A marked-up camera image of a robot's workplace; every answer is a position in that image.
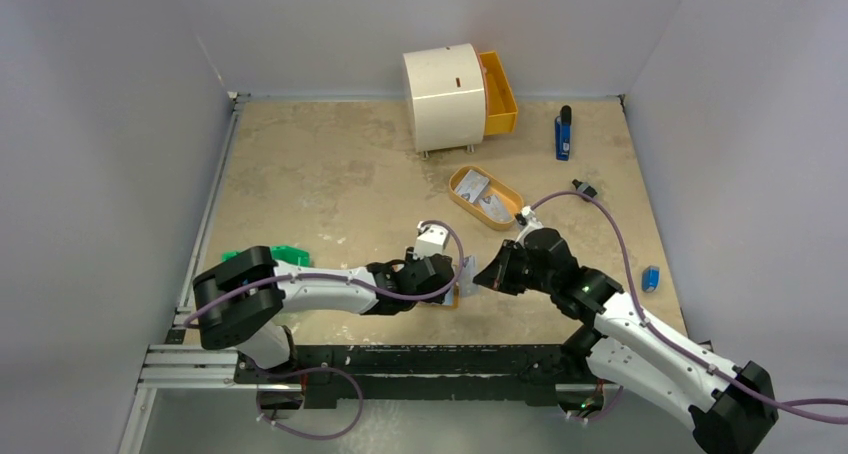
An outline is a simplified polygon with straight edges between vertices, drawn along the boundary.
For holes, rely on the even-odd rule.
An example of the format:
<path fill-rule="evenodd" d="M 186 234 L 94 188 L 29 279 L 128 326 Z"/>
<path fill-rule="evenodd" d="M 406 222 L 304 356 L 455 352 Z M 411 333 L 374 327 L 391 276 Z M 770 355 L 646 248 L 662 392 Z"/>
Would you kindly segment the orange leather card holder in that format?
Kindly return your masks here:
<path fill-rule="evenodd" d="M 460 303 L 460 288 L 458 285 L 454 285 L 450 291 L 447 291 L 445 294 L 440 297 L 434 297 L 432 299 L 428 299 L 424 301 L 424 304 L 428 307 L 438 307 L 438 308 L 449 308 L 455 309 L 459 307 Z"/>

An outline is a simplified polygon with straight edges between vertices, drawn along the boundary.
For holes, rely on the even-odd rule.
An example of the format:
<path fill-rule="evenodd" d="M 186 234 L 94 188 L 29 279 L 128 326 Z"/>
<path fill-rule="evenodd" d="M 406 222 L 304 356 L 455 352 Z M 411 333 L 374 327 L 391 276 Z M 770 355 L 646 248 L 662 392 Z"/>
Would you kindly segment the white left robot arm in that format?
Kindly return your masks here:
<path fill-rule="evenodd" d="M 392 316 L 443 300 L 458 276 L 443 254 L 327 270 L 285 263 L 269 247 L 255 246 L 193 280 L 196 310 L 184 325 L 199 331 L 204 349 L 233 347 L 272 382 L 284 383 L 297 373 L 298 356 L 290 330 L 273 321 L 279 313 Z"/>

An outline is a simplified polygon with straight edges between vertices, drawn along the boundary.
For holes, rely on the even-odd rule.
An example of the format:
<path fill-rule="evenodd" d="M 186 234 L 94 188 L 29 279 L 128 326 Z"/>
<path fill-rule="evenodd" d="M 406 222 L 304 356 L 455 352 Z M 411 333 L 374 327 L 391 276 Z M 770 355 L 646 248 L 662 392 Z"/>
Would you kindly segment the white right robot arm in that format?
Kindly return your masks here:
<path fill-rule="evenodd" d="M 738 366 L 639 311 L 620 283 L 582 266 L 552 228 L 506 240 L 473 279 L 493 291 L 549 295 L 581 327 L 563 344 L 561 366 L 576 381 L 611 381 L 661 408 L 692 432 L 706 453 L 752 453 L 776 424 L 768 372 Z"/>

